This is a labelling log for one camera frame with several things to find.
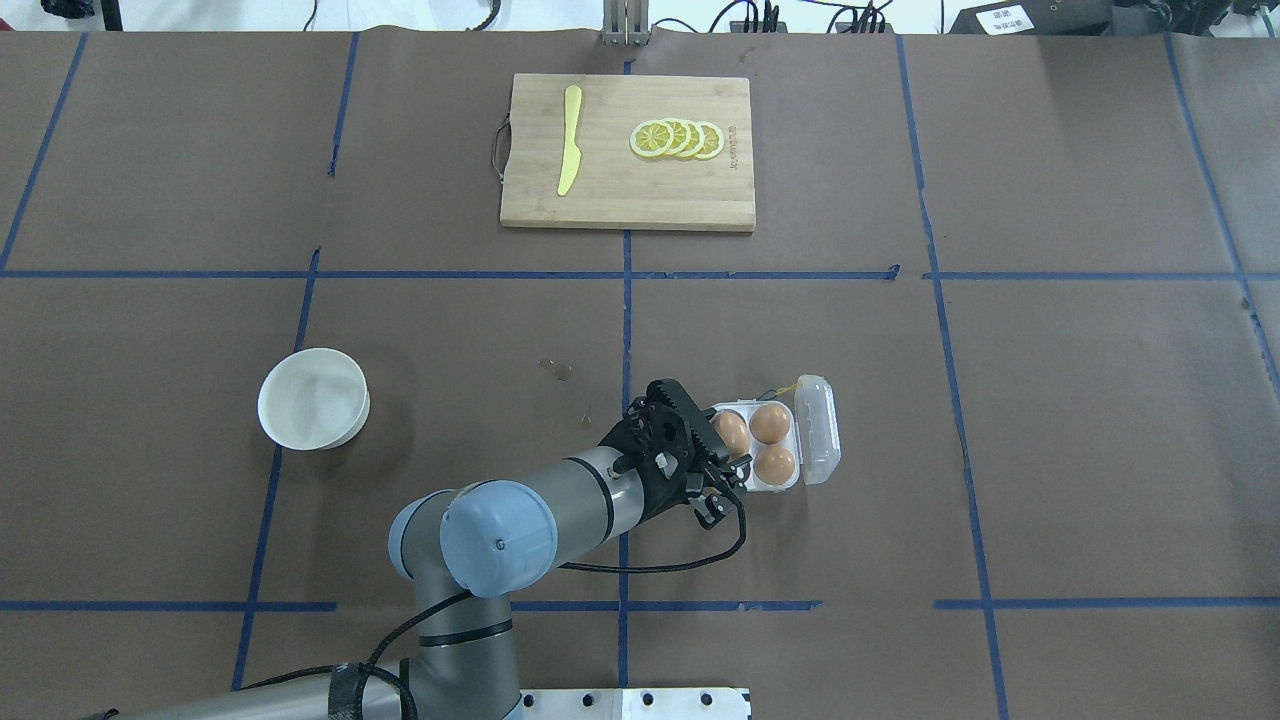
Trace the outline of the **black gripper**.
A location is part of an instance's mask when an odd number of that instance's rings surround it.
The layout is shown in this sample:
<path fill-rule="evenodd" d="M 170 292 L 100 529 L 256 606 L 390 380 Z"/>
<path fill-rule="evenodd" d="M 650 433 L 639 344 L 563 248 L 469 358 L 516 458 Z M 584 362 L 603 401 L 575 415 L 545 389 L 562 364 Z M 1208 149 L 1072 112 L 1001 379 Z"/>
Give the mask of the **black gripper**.
<path fill-rule="evenodd" d="M 687 471 L 701 470 L 703 489 L 737 493 L 753 471 L 753 456 L 733 457 L 710 424 L 716 410 L 698 406 L 675 379 L 653 380 L 636 397 L 600 446 L 621 452 L 618 471 L 635 470 L 643 488 L 640 519 L 648 521 L 689 503 L 684 489 Z"/>

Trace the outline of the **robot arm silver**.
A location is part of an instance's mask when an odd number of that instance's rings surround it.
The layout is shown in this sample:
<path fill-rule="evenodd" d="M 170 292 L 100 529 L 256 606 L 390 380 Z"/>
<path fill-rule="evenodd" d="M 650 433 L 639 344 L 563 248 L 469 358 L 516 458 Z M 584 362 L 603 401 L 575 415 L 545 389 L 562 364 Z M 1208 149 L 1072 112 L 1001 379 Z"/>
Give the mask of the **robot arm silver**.
<path fill-rule="evenodd" d="M 306 667 L 143 719 L 525 719 L 512 596 L 557 568 L 628 575 L 585 556 L 667 510 L 736 516 L 751 455 L 672 379 L 652 382 L 595 446 L 515 479 L 440 489 L 393 521 L 388 553 L 413 615 L 361 661 Z"/>

